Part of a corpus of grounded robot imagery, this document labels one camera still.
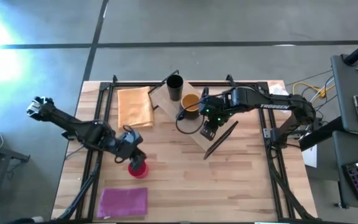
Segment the red cup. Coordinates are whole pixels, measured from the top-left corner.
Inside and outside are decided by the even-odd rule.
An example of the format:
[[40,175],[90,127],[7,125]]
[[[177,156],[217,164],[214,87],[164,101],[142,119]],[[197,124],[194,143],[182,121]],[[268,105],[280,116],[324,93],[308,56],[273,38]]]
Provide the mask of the red cup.
[[140,165],[139,169],[133,170],[131,165],[128,164],[128,172],[131,176],[133,176],[135,178],[143,179],[149,173],[149,167],[145,162],[143,162],[143,164]]

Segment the wooden tabletop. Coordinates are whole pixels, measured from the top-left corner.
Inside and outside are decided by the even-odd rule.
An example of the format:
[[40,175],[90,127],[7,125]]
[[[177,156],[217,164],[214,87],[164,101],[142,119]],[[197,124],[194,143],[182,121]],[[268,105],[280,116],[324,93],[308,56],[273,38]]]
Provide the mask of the wooden tabletop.
[[[84,82],[76,112],[78,119],[93,119],[99,84],[100,82]],[[283,81],[268,81],[268,84],[280,84],[284,88]],[[114,88],[109,115],[109,124],[117,134],[120,132],[117,126],[118,89],[122,88]],[[211,87],[209,93],[217,94],[225,89],[228,87]],[[106,97],[101,110],[102,117],[105,101]],[[289,114],[275,111],[278,125],[288,116]],[[277,221],[258,111],[235,114],[233,119],[239,121],[234,131],[207,160],[203,160],[205,151],[191,137],[179,133],[171,117],[157,108],[154,112],[154,127],[137,129],[144,139],[138,147],[147,154],[149,175],[142,180],[134,179],[127,172],[128,161],[116,164],[114,156],[105,152],[98,185],[95,219],[102,189],[147,187],[149,198],[146,216],[98,221]],[[78,142],[72,141],[67,153],[79,147]],[[295,147],[288,147],[283,150],[283,156],[292,192],[302,206],[316,217],[301,151]],[[52,218],[61,215],[78,193],[85,158],[86,150],[83,149],[65,161]],[[88,192],[84,211],[88,210],[91,191]],[[281,191],[280,195],[286,214]]]

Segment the concrete floor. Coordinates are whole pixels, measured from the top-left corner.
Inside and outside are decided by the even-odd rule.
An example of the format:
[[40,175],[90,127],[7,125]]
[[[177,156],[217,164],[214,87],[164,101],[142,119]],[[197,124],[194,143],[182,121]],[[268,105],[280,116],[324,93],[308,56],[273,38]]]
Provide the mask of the concrete floor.
[[[91,43],[101,5],[102,0],[0,0],[0,44]],[[358,0],[111,0],[99,42],[278,40],[358,40]],[[356,47],[98,49],[89,79],[110,80],[115,74],[119,80],[160,80],[179,69],[187,79],[221,80],[230,73],[237,80],[291,83],[329,70],[330,56]],[[89,53],[0,50],[0,132],[11,149],[31,154],[4,182],[0,223],[50,216],[67,141],[60,128],[28,118],[25,109],[34,96],[49,96],[73,114]],[[330,76],[308,83],[322,86]],[[335,94],[331,90],[328,96]],[[337,101],[321,111],[326,121],[336,118]],[[311,178],[310,183],[320,218],[358,223],[358,209],[333,207],[339,201],[335,182]]]

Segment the white paper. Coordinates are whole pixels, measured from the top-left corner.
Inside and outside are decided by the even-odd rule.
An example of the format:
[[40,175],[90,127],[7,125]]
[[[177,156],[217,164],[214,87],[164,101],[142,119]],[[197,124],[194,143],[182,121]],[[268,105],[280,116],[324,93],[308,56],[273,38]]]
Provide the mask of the white paper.
[[313,147],[303,151],[302,157],[305,165],[317,168],[317,145],[314,145]]
[[[288,96],[288,92],[281,87],[280,84],[274,84],[268,88],[269,92],[274,95],[284,95]],[[291,111],[288,110],[280,110],[283,113],[291,113]]]

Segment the black cup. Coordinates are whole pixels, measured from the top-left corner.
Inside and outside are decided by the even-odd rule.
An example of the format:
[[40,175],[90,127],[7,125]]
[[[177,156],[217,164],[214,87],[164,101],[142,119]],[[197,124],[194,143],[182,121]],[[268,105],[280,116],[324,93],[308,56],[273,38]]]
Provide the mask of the black cup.
[[171,75],[167,79],[169,98],[172,101],[179,101],[183,89],[183,79],[179,75]]
[[194,105],[189,107],[190,105],[193,105],[197,102],[199,102],[200,98],[195,94],[187,94],[183,97],[180,101],[180,111],[178,114],[178,120],[182,119],[196,119],[200,115],[199,106]]

